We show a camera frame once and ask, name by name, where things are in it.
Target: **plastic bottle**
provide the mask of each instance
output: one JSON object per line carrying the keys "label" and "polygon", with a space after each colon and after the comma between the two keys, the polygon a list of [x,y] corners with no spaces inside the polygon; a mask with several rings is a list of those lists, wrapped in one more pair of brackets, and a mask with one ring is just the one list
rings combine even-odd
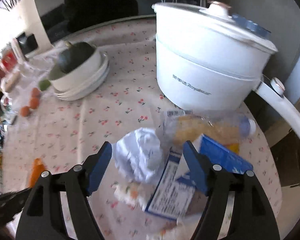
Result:
{"label": "plastic bottle", "polygon": [[183,110],[165,112],[164,134],[176,145],[205,134],[224,146],[236,144],[238,148],[243,139],[255,132],[255,121],[237,112],[203,112],[200,116]]}

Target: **pink floral tablecloth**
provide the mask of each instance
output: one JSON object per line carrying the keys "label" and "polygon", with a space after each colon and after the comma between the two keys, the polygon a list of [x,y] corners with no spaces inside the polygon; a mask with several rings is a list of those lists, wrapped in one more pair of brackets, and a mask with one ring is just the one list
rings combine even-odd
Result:
{"label": "pink floral tablecloth", "polygon": [[[109,56],[110,73],[99,89],[81,100],[60,101],[50,88],[30,117],[18,118],[8,127],[3,155],[5,192],[26,186],[34,158],[42,158],[52,173],[68,171],[97,153],[104,141],[114,143],[139,127],[160,125],[160,112],[176,106],[164,96],[156,81],[155,31],[154,19],[142,19],[106,25],[69,39],[100,46]],[[33,64],[41,62],[49,69],[54,57],[55,53],[47,53],[33,59]],[[253,118],[245,104],[239,111]],[[281,186],[259,127],[255,136],[242,143],[240,155],[253,164],[277,216],[282,202]],[[170,224],[119,203],[111,188],[114,181],[123,179],[111,160],[99,190],[89,199],[106,240],[141,240]],[[64,195],[62,202],[69,236],[75,238]]]}

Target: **floor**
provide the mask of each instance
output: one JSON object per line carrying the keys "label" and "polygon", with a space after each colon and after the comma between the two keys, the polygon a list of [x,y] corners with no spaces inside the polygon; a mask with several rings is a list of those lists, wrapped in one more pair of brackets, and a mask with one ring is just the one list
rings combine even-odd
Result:
{"label": "floor", "polygon": [[300,218],[300,187],[282,187],[282,207],[277,217],[280,239],[291,231]]}

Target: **white electric pot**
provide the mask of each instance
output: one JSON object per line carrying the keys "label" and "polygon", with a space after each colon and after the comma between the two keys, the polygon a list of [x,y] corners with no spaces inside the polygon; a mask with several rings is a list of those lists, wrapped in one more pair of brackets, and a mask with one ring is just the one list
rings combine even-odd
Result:
{"label": "white electric pot", "polygon": [[233,23],[224,4],[208,9],[158,3],[157,80],[165,96],[183,109],[235,110],[254,90],[290,124],[300,138],[300,113],[283,96],[276,78],[271,87],[262,70],[274,44]]}

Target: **brown egg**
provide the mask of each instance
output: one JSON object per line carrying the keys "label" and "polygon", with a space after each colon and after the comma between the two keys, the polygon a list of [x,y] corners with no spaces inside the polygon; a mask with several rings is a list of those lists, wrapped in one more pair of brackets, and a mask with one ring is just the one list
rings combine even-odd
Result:
{"label": "brown egg", "polygon": [[23,117],[26,117],[30,114],[30,109],[28,106],[24,106],[23,108],[20,109],[20,115]]}
{"label": "brown egg", "polygon": [[39,98],[31,98],[29,105],[31,109],[37,109],[40,104]]}
{"label": "brown egg", "polygon": [[37,88],[33,88],[31,91],[31,97],[33,97],[33,98],[39,98],[40,94],[41,94],[41,92]]}

